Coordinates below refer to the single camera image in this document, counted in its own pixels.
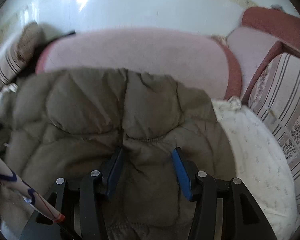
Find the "white red blue sleeve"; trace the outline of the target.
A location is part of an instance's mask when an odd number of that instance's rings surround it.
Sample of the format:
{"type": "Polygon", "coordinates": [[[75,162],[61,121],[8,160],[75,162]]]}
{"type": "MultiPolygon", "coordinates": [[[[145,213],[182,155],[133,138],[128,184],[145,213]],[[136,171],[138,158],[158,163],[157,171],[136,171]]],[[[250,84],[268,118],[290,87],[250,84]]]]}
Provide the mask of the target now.
{"type": "Polygon", "coordinates": [[[11,170],[3,160],[0,159],[0,185],[17,191],[36,211],[53,221],[61,223],[65,216],[45,200],[35,189],[23,181],[13,170],[11,170]]]}

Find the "striped floral cushion right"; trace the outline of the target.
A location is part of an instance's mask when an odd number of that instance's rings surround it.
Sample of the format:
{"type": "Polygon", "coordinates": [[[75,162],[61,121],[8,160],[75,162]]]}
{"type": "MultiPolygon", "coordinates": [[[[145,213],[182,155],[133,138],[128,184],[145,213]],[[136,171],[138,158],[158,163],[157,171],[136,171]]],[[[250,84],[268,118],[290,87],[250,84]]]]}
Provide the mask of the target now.
{"type": "Polygon", "coordinates": [[[283,150],[300,213],[300,56],[275,54],[255,72],[243,102],[261,119],[283,150]]]}

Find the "striped floral pillow left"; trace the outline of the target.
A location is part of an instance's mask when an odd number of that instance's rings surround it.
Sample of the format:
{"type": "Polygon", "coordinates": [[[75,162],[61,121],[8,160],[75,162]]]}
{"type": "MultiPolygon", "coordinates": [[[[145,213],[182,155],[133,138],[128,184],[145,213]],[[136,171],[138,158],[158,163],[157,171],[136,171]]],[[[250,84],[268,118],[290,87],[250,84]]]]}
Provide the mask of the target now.
{"type": "Polygon", "coordinates": [[[42,27],[33,21],[0,45],[0,91],[23,70],[44,41],[42,27]]]}

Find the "brown quilted hooded jacket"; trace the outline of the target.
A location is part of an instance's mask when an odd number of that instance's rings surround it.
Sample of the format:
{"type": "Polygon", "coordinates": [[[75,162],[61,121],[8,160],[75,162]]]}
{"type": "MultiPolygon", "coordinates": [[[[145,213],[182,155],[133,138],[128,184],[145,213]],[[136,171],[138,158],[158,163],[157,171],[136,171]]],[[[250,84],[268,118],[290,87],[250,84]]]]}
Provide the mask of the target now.
{"type": "Polygon", "coordinates": [[[171,154],[209,175],[236,175],[209,96],[169,76],[80,68],[32,75],[0,102],[0,157],[44,195],[57,178],[81,178],[117,146],[128,150],[104,208],[110,239],[186,239],[195,204],[171,154]]]}

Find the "pink red sofa backrest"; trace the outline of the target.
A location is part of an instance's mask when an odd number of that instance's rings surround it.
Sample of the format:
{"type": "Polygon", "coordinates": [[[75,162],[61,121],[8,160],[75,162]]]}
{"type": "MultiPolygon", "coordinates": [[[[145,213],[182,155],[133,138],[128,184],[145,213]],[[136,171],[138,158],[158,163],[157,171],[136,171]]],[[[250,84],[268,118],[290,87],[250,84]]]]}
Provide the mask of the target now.
{"type": "Polygon", "coordinates": [[[251,7],[243,12],[239,27],[226,42],[240,65],[245,93],[276,55],[289,52],[300,57],[300,18],[275,9],[251,7]]]}

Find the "white floral bed quilt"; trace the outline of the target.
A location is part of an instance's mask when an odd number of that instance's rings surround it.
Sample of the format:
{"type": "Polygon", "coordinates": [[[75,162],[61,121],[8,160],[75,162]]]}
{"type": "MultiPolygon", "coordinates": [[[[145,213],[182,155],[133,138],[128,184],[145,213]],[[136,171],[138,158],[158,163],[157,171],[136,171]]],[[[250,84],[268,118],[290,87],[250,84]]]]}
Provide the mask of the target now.
{"type": "Polygon", "coordinates": [[[239,98],[213,100],[234,154],[236,176],[258,202],[277,239],[300,226],[295,186],[285,155],[265,124],[239,98]]]}

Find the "pink cylindrical bolster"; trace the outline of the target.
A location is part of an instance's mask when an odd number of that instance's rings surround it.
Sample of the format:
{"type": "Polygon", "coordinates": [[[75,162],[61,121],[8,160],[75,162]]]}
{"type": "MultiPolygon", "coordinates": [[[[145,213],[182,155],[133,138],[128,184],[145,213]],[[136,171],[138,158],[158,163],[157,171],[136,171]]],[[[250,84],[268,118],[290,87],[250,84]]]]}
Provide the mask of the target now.
{"type": "Polygon", "coordinates": [[[239,97],[242,91],[242,72],[227,46],[177,30],[106,29],[59,38],[41,53],[36,73],[78,67],[169,75],[213,99],[239,97]]]}

